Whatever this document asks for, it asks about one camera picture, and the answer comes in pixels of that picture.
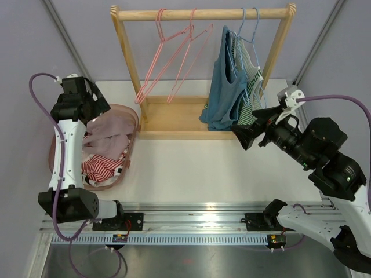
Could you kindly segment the blue tank top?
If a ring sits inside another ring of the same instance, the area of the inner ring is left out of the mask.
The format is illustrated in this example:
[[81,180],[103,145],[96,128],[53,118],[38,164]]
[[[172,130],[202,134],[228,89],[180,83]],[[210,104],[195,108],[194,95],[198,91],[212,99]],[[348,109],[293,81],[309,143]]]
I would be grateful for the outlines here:
[[199,120],[209,131],[229,131],[239,119],[239,107],[247,88],[247,77],[234,65],[231,32],[225,25],[221,35],[219,56],[214,62],[212,82],[206,108]]

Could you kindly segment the green white striped tank top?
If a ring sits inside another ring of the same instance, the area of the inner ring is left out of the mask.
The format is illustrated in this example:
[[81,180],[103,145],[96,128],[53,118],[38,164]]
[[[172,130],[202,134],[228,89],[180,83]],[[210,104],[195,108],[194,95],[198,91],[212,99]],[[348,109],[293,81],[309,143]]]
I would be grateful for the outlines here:
[[256,81],[254,88],[254,97],[253,97],[253,106],[252,105],[240,105],[239,109],[239,125],[251,125],[255,121],[255,117],[252,115],[254,110],[262,109],[261,100],[260,100],[260,86],[264,80],[261,70],[259,72],[259,78],[255,77],[254,80]]

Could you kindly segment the blue wire hanger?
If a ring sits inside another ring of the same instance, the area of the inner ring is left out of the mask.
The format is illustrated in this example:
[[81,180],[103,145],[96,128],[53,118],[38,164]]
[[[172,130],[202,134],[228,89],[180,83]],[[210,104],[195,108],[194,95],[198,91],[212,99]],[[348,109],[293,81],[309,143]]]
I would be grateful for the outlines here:
[[248,51],[245,47],[245,42],[252,45],[254,53],[255,53],[256,61],[258,63],[259,61],[258,61],[258,58],[257,58],[256,50],[254,48],[254,38],[255,38],[255,34],[256,34],[256,30],[257,30],[257,25],[259,23],[259,19],[257,19],[256,26],[255,26],[255,29],[253,31],[253,35],[252,35],[251,40],[247,40],[247,39],[241,37],[242,27],[243,27],[243,25],[245,23],[245,19],[246,19],[246,10],[245,10],[245,8],[242,8],[242,10],[243,10],[243,20],[242,20],[242,23],[241,23],[241,25],[238,29],[238,32],[230,31],[230,37],[232,39],[232,41],[230,43],[230,46],[231,46],[231,52],[232,52],[232,60],[233,60],[235,68],[239,72],[242,71],[245,74],[246,79],[247,79],[246,88],[243,91],[244,104],[253,106],[253,97],[254,97],[254,91],[255,91],[254,85],[256,83],[254,78],[255,77],[259,78],[260,67],[259,67],[259,65],[258,65],[258,67],[255,67],[253,65],[253,63],[251,61],[251,58],[250,58],[250,55],[249,55],[249,53],[248,53]]
[[234,33],[234,42],[232,43],[234,65],[237,70],[242,72],[247,78],[246,88],[242,93],[242,109],[245,110],[261,109],[260,90],[262,89],[262,84],[264,81],[255,47],[256,32],[259,26],[260,13],[258,8],[254,8],[254,10],[256,11],[257,19],[251,38],[247,39],[241,35],[247,15],[246,9],[242,8],[242,23],[238,31]]

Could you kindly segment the black white striped tank top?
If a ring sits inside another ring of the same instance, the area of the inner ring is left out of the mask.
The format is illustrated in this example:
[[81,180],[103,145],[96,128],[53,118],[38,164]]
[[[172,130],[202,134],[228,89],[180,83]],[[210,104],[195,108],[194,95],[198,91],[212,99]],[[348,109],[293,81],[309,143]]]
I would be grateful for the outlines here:
[[101,181],[101,182],[97,182],[95,180],[91,180],[89,179],[88,176],[86,176],[85,174],[82,174],[82,180],[83,180],[83,184],[84,186],[92,186],[92,187],[101,187],[101,186],[109,186],[109,185],[112,185],[114,182],[116,182],[119,178],[119,176],[121,175],[121,171],[122,171],[122,168],[118,167],[115,169],[114,171],[114,175],[104,181]]

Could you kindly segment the mauve pink tank top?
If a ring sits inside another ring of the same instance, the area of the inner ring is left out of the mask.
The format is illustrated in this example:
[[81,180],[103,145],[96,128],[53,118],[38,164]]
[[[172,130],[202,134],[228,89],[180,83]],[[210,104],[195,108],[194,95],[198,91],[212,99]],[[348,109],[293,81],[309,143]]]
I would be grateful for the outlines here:
[[88,122],[82,150],[117,160],[128,146],[128,135],[134,132],[135,127],[129,118],[121,115],[99,116]]

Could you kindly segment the red white striped tank top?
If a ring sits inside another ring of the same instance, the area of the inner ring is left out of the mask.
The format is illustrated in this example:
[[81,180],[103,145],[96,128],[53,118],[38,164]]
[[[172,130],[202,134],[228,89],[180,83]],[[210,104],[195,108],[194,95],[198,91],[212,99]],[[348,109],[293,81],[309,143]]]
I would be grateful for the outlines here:
[[124,150],[119,159],[114,160],[101,155],[88,155],[82,153],[82,174],[97,182],[104,181],[114,175],[116,168],[122,168],[125,161],[127,150]]

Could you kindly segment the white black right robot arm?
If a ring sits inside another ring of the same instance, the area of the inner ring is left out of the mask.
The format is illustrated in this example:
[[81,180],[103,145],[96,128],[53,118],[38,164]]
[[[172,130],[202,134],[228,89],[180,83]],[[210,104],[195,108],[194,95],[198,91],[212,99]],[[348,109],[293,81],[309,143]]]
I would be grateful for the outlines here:
[[242,148],[249,149],[262,136],[260,147],[269,143],[294,159],[308,179],[341,212],[344,225],[326,224],[275,199],[262,212],[257,226],[297,231],[327,247],[347,268],[370,273],[370,208],[366,177],[359,164],[339,149],[347,140],[331,118],[315,118],[304,131],[291,125],[289,114],[280,117],[280,107],[253,111],[251,125],[232,125]]

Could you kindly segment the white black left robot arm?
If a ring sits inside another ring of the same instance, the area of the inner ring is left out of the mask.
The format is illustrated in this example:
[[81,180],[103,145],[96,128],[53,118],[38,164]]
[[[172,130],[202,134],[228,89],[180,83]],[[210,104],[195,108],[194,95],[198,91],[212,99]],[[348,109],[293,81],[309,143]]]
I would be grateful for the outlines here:
[[86,125],[91,120],[101,124],[109,116],[119,116],[133,131],[129,134],[127,153],[121,161],[121,181],[130,166],[137,133],[137,113],[126,106],[109,104],[98,87],[82,76],[71,75],[56,81],[63,88],[57,103],[46,115],[54,125],[54,162],[47,191],[38,195],[38,203],[52,218],[53,226],[82,221],[93,223],[95,231],[140,231],[142,213],[127,213],[117,200],[101,200],[95,188],[84,186],[82,179],[82,147]]

